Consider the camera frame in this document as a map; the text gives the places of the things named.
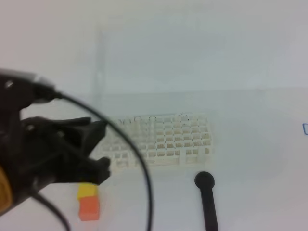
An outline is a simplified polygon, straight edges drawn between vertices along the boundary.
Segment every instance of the black cable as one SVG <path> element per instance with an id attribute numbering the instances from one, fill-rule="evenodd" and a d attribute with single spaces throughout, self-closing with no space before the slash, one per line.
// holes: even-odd
<path id="1" fill-rule="evenodd" d="M 46 206 L 63 224 L 66 231 L 71 231 L 71 228 L 69 226 L 69 223 L 65 216 L 60 212 L 59 209 L 57 209 L 51 202 L 49 202 L 45 197 L 43 197 L 41 194 L 33 190 L 30 195 L 33 199 L 41 203 L 42 205 Z"/>
<path id="2" fill-rule="evenodd" d="M 136 157 L 139 159 L 140 163 L 141 163 L 141 167 L 145 176 L 145 183 L 146 183 L 146 188 L 147 188 L 147 193 L 148 193 L 148 200 L 149 200 L 149 205 L 148 205 L 148 221 L 147 221 L 147 231 L 151 231 L 152 230 L 152 222 L 153 222 L 153 192 L 152 192 L 152 183 L 151 183 L 151 179 L 150 179 L 150 174 L 149 171 L 147 169 L 147 166 L 145 164 L 145 161 L 143 160 L 142 155 L 140 154 L 138 148 L 136 147 L 136 145 L 133 143 L 133 141 L 120 129 L 118 128 L 117 125 L 115 125 L 113 122 L 111 122 L 111 120 L 109 120 L 106 116 L 102 115 L 99 111 L 97 111 L 96 109 L 88 106 L 86 103 L 81 102 L 80 100 L 74 99 L 73 97 L 66 95 L 65 93 L 60 93 L 57 92 L 57 98 L 59 99 L 65 99 L 85 110 L 87 110 L 88 112 L 92 113 L 93 115 L 95 115 L 96 117 L 98 117 L 100 120 L 104 120 L 106 121 L 109 126 L 115 131 L 117 132 L 124 140 L 125 142 L 131 147 L 131 149 L 134 151 Z"/>

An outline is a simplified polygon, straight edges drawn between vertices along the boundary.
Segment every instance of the white backdrop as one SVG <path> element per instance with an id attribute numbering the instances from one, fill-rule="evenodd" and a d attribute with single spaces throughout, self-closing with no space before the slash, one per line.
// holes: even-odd
<path id="1" fill-rule="evenodd" d="M 304 0 L 2 0 L 0 67 L 83 96 L 303 87 L 307 9 Z"/>

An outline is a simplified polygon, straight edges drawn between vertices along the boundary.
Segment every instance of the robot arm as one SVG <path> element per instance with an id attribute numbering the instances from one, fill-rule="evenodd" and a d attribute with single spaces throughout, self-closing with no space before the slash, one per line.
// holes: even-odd
<path id="1" fill-rule="evenodd" d="M 31 73 L 0 69 L 0 214 L 50 183 L 101 184 L 110 160 L 89 155 L 105 136 L 107 123 L 89 117 L 21 120 L 21 110 L 55 98 L 51 85 Z"/>

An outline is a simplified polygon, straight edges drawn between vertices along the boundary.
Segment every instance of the stacked blocks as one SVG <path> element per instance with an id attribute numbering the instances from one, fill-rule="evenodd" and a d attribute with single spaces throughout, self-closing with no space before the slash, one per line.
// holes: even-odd
<path id="1" fill-rule="evenodd" d="M 99 220 L 100 200 L 96 185 L 81 183 L 79 185 L 77 199 L 79 200 L 79 218 L 81 221 Z"/>

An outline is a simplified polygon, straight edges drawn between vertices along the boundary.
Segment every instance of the blue label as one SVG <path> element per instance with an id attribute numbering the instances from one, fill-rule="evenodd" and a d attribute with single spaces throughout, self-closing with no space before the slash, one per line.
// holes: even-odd
<path id="1" fill-rule="evenodd" d="M 304 134 L 308 136 L 308 124 L 303 124 Z"/>

